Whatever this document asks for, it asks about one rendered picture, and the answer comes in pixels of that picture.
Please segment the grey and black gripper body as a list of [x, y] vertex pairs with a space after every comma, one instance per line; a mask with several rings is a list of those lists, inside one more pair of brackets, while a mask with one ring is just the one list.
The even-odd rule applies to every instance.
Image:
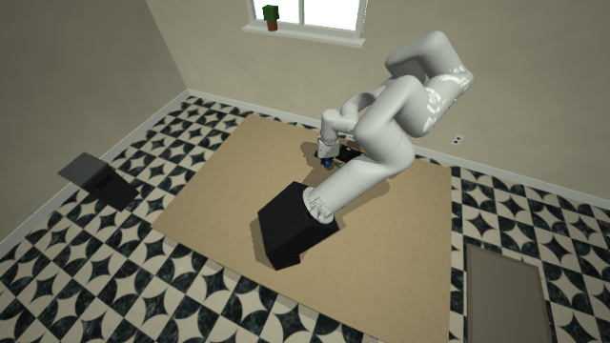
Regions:
[[320, 138], [317, 142], [317, 156], [318, 158], [335, 157], [339, 155], [339, 138], [333, 144], [324, 143]]

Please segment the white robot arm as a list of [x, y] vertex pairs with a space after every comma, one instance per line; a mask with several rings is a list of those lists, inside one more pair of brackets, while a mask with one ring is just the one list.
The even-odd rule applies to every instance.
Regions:
[[[334, 109], [322, 113], [317, 138], [333, 144], [339, 132], [352, 134], [368, 153], [351, 159], [317, 187], [304, 190], [306, 208], [323, 224], [332, 222], [335, 212], [363, 193], [413, 164], [414, 146], [393, 118], [407, 134], [420, 138], [474, 80], [447, 36], [439, 30], [395, 50], [386, 59], [385, 67], [392, 76], [377, 88], [352, 97], [340, 113]], [[424, 72], [429, 81], [423, 86]], [[358, 113], [368, 106], [359, 119]]]

